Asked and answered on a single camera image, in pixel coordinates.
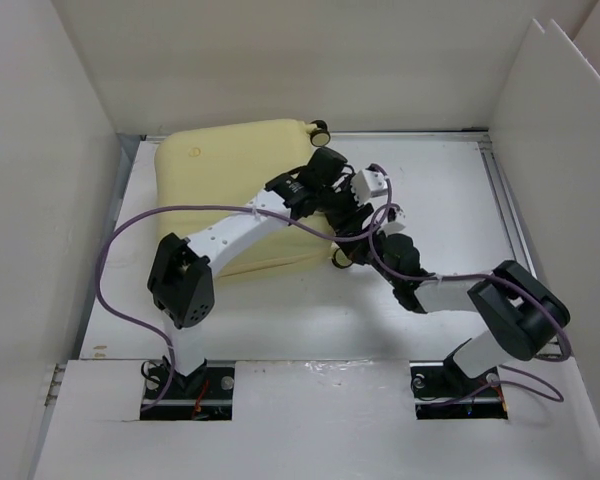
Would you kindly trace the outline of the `yellow suitcase with black lining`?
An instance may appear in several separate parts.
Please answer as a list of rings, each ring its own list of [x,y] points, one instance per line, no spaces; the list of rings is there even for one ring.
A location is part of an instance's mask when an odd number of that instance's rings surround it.
[[[157,204],[179,206],[157,220],[157,236],[183,237],[225,218],[211,205],[243,206],[274,177],[305,165],[311,138],[325,142],[325,128],[294,119],[266,120],[168,136],[157,148],[154,166]],[[218,275],[221,284],[295,274],[326,262],[333,245],[325,217],[305,220],[318,236],[296,227],[278,231],[232,260]]]

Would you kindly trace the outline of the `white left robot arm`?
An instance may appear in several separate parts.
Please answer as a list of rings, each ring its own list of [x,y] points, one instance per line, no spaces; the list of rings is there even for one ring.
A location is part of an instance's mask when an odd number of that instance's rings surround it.
[[[187,237],[169,233],[160,240],[147,287],[168,318],[168,384],[176,393],[188,397],[202,387],[206,358],[199,325],[214,307],[215,278],[232,260],[316,213],[332,228],[330,241],[367,239],[363,224],[373,211],[370,201],[387,194],[387,180],[377,167],[347,174],[348,166],[344,156],[320,147],[306,165],[274,177],[247,205],[229,208],[217,223]]]

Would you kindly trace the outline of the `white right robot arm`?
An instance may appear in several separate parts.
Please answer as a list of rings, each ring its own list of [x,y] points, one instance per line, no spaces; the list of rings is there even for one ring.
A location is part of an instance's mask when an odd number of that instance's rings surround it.
[[[438,277],[420,265],[420,253],[403,234],[375,234],[369,241],[372,264],[393,286],[406,310],[476,313],[485,329],[465,341],[443,361],[442,381],[463,394],[492,368],[510,360],[529,361],[557,339],[564,361],[572,353],[565,327],[567,307],[514,260],[505,260],[487,274]]]

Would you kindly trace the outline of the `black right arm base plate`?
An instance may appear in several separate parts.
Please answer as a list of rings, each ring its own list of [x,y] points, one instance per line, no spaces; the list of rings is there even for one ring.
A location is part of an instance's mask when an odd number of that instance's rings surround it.
[[[418,420],[508,419],[496,367],[470,378],[448,356],[411,361],[409,368]]]

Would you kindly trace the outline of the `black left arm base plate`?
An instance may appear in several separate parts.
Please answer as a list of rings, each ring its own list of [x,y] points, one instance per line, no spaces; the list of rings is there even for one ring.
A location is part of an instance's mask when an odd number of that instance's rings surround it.
[[[169,374],[166,358],[141,366],[144,378],[142,421],[230,421],[235,385],[234,362],[206,362],[189,376],[176,373],[158,401]]]

